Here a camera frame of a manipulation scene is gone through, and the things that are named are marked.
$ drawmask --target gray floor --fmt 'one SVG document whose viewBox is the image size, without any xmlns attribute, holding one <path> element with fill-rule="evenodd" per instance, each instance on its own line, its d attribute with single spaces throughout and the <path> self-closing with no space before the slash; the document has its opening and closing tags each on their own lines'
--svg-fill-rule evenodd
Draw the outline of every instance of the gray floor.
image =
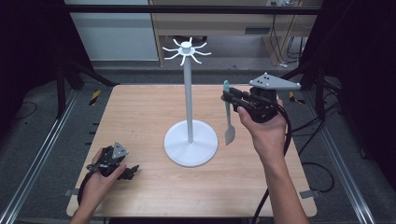
<svg viewBox="0 0 396 224">
<path fill-rule="evenodd" d="M 170 39 L 168 48 L 172 48 Z M 221 84 L 224 79 L 231 84 L 248 83 L 249 80 L 268 71 L 281 76 L 293 68 L 272 66 L 264 45 L 259 37 L 224 37 L 210 36 L 207 46 L 201 52 L 212 52 L 211 56 L 197 57 L 203 64 L 193 67 L 194 84 Z M 97 72 L 104 77 L 120 83 L 183 83 L 180 58 L 158 63 L 95 63 Z M 20 223 L 67 223 L 65 213 L 68 198 L 63 196 L 64 189 L 73 188 L 76 184 L 82 163 L 94 138 L 97 124 L 106 107 L 111 88 L 85 75 L 86 84 L 77 93 L 76 102 L 66 124 L 58 136 L 53 149 L 47 157 L 33 188 L 26 198 L 18 215 Z M 89 105 L 94 91 L 101 94 L 95 105 Z M 299 105 L 289 101 L 289 93 L 280 91 L 280 98 L 285 102 L 291 125 L 299 127 L 313 118 L 308 105 Z M 304 99 L 313 96 L 311 91 L 298 92 L 295 97 Z M 337 102 L 336 97 L 326 98 L 327 105 Z M 12 199 L 35 155 L 45 141 L 57 113 L 56 83 L 50 82 L 31 90 L 25 97 L 26 103 L 21 107 L 8 133 L 0 140 L 0 209 L 3 211 Z M 329 112 L 326 128 L 332 135 L 347 167 L 352 173 L 361 194 L 366 201 L 376 223 L 396 223 L 396 193 L 384 178 L 374 161 L 361 157 L 360 148 L 345 118 L 337 110 Z M 301 148 L 315 126 L 304 129 L 293 137 L 297 148 Z M 301 155 L 302 161 L 312 161 L 327 167 L 334 175 L 334 188 L 322 193 L 315 199 L 318 213 L 311 218 L 312 223 L 361 223 L 340 181 L 328 149 L 320 135 L 316 136 Z M 311 165 L 304 167 L 308 183 L 312 188 L 326 189 L 331 184 L 329 175 L 322 169 Z"/>
</svg>

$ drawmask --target human hand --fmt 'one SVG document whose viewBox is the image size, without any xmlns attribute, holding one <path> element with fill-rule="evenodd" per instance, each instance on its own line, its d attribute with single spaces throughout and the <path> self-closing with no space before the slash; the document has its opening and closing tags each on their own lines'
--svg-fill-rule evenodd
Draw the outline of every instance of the human hand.
<svg viewBox="0 0 396 224">
<path fill-rule="evenodd" d="M 92 159 L 92 163 L 96 163 L 102 154 L 103 149 L 101 148 Z M 126 165 L 120 165 L 111 175 L 108 177 L 102 176 L 102 174 L 97 171 L 94 172 L 91 178 L 85 185 L 84 192 L 82 194 L 82 199 L 80 203 L 81 206 L 87 206 L 90 210 L 95 210 L 99 203 L 105 198 L 108 192 L 113 186 L 117 178 L 124 172 Z"/>
<path fill-rule="evenodd" d="M 283 160 L 285 146 L 286 121 L 277 114 L 273 119 L 264 123 L 257 123 L 242 106 L 237 108 L 241 123 L 248 129 L 253 140 L 253 146 L 265 164 L 268 161 Z"/>
</svg>

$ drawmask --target spatula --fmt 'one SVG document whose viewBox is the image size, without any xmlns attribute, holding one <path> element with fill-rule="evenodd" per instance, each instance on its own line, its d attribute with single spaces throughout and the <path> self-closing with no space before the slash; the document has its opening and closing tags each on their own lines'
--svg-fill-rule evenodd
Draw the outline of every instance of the spatula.
<svg viewBox="0 0 396 224">
<path fill-rule="evenodd" d="M 230 84 L 228 83 L 228 80 L 224 81 L 223 89 L 225 91 L 230 91 Z M 230 103 L 225 102 L 225 110 L 227 113 L 228 127 L 224 135 L 225 135 L 225 145 L 228 146 L 235 139 L 235 127 L 231 124 Z"/>
</svg>

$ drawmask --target white pole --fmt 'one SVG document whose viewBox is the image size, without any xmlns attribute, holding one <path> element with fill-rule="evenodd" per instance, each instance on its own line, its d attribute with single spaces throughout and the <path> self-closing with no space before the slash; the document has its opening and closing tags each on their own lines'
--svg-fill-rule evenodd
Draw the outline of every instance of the white pole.
<svg viewBox="0 0 396 224">
<path fill-rule="evenodd" d="M 185 57 L 184 68 L 184 90 L 186 92 L 186 111 L 187 111 L 187 131 L 189 136 L 189 143 L 193 140 L 192 134 L 192 98 L 191 98 L 191 59 Z"/>
</svg>

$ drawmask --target wooden table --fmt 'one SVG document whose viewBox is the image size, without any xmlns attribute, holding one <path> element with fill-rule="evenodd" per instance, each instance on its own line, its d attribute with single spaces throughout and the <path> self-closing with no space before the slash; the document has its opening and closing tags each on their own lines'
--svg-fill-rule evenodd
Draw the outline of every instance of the wooden table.
<svg viewBox="0 0 396 224">
<path fill-rule="evenodd" d="M 235 86 L 248 91 L 249 86 Z M 186 119 L 183 85 L 119 85 L 108 100 L 84 166 L 100 147 L 119 141 L 127 150 L 122 163 L 140 165 L 134 178 L 117 181 L 96 209 L 96 217 L 253 217 L 266 190 L 262 164 L 247 129 L 232 112 L 234 141 L 225 146 L 225 106 L 222 86 L 192 86 L 193 118 L 209 124 L 219 140 L 215 156 L 202 166 L 186 168 L 171 161 L 163 148 L 170 127 Z M 308 190 L 306 177 L 293 142 L 286 155 L 297 192 Z M 83 168 L 79 188 L 87 170 Z M 317 208 L 312 198 L 300 201 L 312 217 Z M 67 214 L 78 208 L 73 196 Z M 261 217 L 272 216 L 270 201 Z"/>
</svg>

